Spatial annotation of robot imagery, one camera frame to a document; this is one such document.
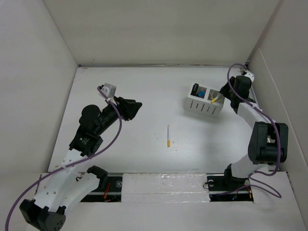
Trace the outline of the blue cap black highlighter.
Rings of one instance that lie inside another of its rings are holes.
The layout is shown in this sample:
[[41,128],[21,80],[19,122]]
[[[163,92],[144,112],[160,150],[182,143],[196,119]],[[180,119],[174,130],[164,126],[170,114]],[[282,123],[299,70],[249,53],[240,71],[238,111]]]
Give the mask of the blue cap black highlighter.
[[201,90],[201,91],[197,94],[197,96],[198,96],[199,98],[204,98],[204,97],[205,97],[205,93],[206,93],[206,90]]

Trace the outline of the yellow cap black highlighter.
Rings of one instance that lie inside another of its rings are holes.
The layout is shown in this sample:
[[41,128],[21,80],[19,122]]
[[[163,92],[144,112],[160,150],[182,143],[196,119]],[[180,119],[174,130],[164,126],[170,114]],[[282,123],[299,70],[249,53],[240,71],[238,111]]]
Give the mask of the yellow cap black highlighter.
[[195,83],[192,87],[191,95],[196,96],[198,91],[199,84]]

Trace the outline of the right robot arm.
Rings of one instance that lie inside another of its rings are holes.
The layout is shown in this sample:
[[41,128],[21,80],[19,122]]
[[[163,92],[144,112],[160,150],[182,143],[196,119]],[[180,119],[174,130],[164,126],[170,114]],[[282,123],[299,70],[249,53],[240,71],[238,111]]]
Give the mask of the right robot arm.
[[249,98],[252,81],[246,76],[231,77],[220,93],[231,102],[231,108],[252,128],[247,154],[239,161],[229,164],[224,170],[222,190],[233,191],[260,169],[286,161],[288,126],[268,117]]

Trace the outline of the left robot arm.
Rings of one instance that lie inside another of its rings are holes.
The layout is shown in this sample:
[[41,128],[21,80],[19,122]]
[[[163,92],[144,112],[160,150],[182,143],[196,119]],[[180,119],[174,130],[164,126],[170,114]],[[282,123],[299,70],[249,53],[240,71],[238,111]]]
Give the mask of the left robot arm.
[[39,231],[59,231],[67,214],[88,193],[106,188],[107,171],[91,166],[78,179],[79,169],[86,160],[95,156],[103,142],[101,134],[117,120],[132,120],[141,107],[141,102],[118,97],[103,110],[93,104],[82,110],[79,127],[69,144],[60,171],[50,176],[33,199],[24,199],[20,204],[20,211],[28,224]]

